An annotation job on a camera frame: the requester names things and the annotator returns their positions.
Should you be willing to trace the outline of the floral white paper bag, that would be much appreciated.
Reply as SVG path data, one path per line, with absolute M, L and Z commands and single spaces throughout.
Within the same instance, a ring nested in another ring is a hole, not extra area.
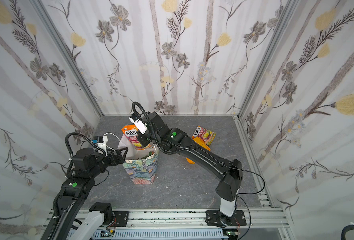
M 153 146 L 150 149 L 136 150 L 123 134 L 118 149 L 124 147 L 128 147 L 129 151 L 123 163 L 123 167 L 133 183 L 136 185 L 152 184 L 156 179 L 156 171 L 158 168 L 158 148 Z

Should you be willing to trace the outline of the red yellow Fox's candy bag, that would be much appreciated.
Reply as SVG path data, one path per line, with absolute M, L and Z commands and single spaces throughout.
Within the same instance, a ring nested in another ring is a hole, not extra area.
M 122 128 L 124 136 L 130 141 L 130 143 L 135 147 L 136 150 L 145 150 L 152 148 L 153 146 L 151 144 L 148 144 L 146 147 L 144 147 L 139 142 L 139 140 L 137 139 L 137 131 L 138 128 L 135 125 L 126 125 Z

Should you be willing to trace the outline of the yellow mango Lot100 bag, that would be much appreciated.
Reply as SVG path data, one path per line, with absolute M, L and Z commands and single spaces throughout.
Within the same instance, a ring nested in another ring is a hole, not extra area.
M 207 146 L 207 145 L 205 144 L 205 142 L 204 142 L 200 137 L 194 137 L 193 140 L 194 140 L 197 144 L 199 144 L 201 147 L 205 148 L 205 149 L 208 150 L 208 151 L 211 151 L 210 147 Z M 190 164 L 195 164 L 194 161 L 192 161 L 192 160 L 190 160 L 190 159 L 188 159 L 188 158 L 187 158 L 186 160 L 187 160 Z

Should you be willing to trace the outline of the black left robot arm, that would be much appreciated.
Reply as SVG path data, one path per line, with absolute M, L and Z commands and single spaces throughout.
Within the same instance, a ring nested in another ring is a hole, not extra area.
M 69 143 L 71 136 L 83 138 L 91 144 L 91 147 L 73 153 Z M 97 143 L 97 138 L 90 140 L 81 133 L 73 132 L 66 135 L 65 144 L 71 162 L 66 173 L 67 179 L 53 201 L 54 214 L 41 237 L 42 240 L 65 240 L 91 189 L 97 185 L 95 178 L 104 173 L 108 167 L 124 163 L 129 151 L 127 147 L 106 151 L 99 148 Z

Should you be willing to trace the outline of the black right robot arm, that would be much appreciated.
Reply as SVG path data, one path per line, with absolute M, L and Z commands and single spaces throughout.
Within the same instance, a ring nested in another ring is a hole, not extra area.
M 235 221 L 237 198 L 246 172 L 242 163 L 224 159 L 200 146 L 179 128 L 170 129 L 156 112 L 146 112 L 138 102 L 132 103 L 130 121 L 138 128 L 137 139 L 144 147 L 150 143 L 166 155 L 179 154 L 211 172 L 219 181 L 215 191 L 220 197 L 217 213 L 206 217 L 209 226 L 225 228 Z

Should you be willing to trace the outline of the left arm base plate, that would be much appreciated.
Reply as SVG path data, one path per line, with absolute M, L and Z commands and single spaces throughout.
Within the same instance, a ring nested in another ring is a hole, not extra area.
M 113 210 L 109 203 L 94 203 L 89 212 L 102 219 L 103 227 L 126 227 L 129 220 L 129 211 Z

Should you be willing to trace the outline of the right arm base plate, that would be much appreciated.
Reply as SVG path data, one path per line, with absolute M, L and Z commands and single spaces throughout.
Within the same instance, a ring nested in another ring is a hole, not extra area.
M 205 214 L 205 222 L 209 227 L 226 228 L 247 225 L 244 212 L 241 210 L 236 210 L 232 217 L 227 217 L 219 210 L 208 210 Z

